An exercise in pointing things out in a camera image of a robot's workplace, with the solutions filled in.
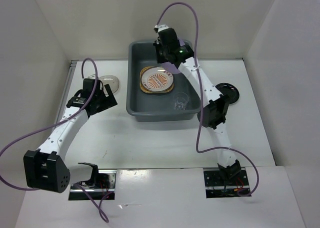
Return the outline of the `purple round plate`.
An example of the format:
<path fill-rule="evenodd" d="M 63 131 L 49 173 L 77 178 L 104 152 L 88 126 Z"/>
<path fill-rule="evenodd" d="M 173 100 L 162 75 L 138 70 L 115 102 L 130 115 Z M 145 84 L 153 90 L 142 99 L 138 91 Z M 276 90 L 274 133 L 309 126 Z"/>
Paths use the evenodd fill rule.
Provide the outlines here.
<path fill-rule="evenodd" d="M 177 46 L 168 46 L 163 52 L 165 62 L 162 67 L 165 71 L 172 74 L 180 74 L 179 66 L 186 62 L 187 59 L 194 57 L 192 48 L 178 39 Z"/>

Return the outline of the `clear plastic cup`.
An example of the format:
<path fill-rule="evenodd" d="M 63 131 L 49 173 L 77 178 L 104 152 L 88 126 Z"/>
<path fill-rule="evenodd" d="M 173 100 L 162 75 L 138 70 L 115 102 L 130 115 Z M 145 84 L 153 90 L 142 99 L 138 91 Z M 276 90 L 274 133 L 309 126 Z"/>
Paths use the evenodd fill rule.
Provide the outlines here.
<path fill-rule="evenodd" d="M 189 102 L 189 96 L 184 92 L 178 92 L 173 96 L 174 110 L 185 110 Z"/>

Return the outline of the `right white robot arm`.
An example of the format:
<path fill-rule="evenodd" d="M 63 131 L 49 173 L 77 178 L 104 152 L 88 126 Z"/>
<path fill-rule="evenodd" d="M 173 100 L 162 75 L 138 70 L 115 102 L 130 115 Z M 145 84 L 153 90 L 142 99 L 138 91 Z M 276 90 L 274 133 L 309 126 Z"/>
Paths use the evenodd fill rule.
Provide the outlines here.
<path fill-rule="evenodd" d="M 230 185 L 241 172 L 240 162 L 231 149 L 226 131 L 230 98 L 211 83 L 198 62 L 195 49 L 187 44 L 182 45 L 173 28 L 157 24 L 154 30 L 157 33 L 157 39 L 153 43 L 157 62 L 169 63 L 169 68 L 175 68 L 182 73 L 201 99 L 200 112 L 197 115 L 198 130 L 211 128 L 216 132 L 218 146 L 214 150 L 217 151 L 219 179 L 223 184 Z"/>

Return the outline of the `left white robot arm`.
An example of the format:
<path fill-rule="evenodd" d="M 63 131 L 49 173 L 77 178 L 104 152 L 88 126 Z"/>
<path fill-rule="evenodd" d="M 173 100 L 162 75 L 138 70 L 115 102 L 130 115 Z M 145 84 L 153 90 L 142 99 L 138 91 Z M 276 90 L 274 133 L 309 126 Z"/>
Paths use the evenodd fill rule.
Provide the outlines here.
<path fill-rule="evenodd" d="M 80 162 L 67 167 L 67 151 L 81 127 L 88 119 L 117 105 L 109 84 L 85 78 L 82 89 L 66 104 L 63 124 L 56 126 L 47 140 L 35 151 L 27 151 L 23 157 L 27 186 L 33 189 L 62 193 L 68 185 L 83 182 L 94 188 L 100 182 L 96 164 Z"/>

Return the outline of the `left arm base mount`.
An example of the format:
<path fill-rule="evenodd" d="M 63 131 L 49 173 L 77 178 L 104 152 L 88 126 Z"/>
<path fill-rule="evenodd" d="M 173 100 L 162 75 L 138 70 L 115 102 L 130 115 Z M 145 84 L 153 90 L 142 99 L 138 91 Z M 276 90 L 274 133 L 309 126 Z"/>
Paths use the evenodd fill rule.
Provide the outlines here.
<path fill-rule="evenodd" d="M 93 200 L 101 200 L 105 196 L 105 200 L 115 199 L 115 188 L 117 180 L 116 170 L 99 170 L 99 175 L 95 183 L 93 182 L 78 182 L 77 184 L 81 186 Z M 70 187 L 69 201 L 85 201 L 89 200 L 82 189 L 75 185 Z"/>

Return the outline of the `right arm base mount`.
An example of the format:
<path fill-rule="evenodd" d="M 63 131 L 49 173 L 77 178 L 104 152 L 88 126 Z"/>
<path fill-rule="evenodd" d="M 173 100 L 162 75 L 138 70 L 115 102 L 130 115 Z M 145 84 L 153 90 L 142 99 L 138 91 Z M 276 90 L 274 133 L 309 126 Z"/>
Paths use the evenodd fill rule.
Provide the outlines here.
<path fill-rule="evenodd" d="M 204 169 L 203 176 L 207 199 L 239 197 L 238 193 L 247 195 L 251 191 L 245 169 L 228 182 L 222 179 L 218 169 Z"/>

